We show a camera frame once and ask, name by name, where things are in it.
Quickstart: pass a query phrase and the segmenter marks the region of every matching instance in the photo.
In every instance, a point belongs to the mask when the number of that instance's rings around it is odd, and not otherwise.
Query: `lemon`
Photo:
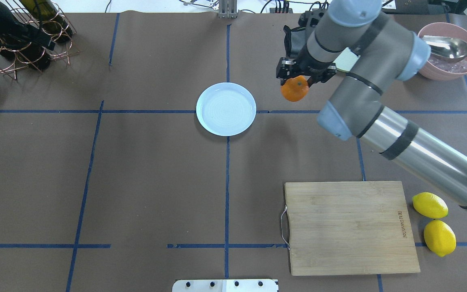
[[[424,228],[426,246],[439,257],[449,255],[457,245],[455,233],[448,224],[441,220],[433,220]]]
[[[448,206],[439,196],[424,192],[412,197],[413,208],[428,218],[439,219],[448,216]]]

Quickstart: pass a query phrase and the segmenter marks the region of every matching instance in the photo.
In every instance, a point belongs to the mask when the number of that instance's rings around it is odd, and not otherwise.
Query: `plate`
[[[336,69],[341,72],[349,72],[359,57],[356,56],[349,48],[345,48],[343,52],[334,60]]]
[[[215,135],[237,135],[255,119],[255,100],[246,88],[224,82],[205,89],[196,104],[198,120]]]

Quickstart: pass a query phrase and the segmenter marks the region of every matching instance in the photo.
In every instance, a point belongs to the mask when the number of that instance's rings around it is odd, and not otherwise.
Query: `metal spoon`
[[[422,37],[432,54],[458,62],[467,57],[467,42],[454,37],[425,35]]]

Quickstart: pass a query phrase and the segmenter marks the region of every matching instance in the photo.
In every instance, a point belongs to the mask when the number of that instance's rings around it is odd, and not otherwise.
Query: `wooden cutting board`
[[[419,273],[400,181],[287,182],[291,275]]]

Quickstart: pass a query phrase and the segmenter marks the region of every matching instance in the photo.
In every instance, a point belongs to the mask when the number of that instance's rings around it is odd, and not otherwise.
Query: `orange fruit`
[[[286,80],[286,83],[280,87],[282,96],[293,102],[301,100],[308,91],[307,79],[302,75]]]

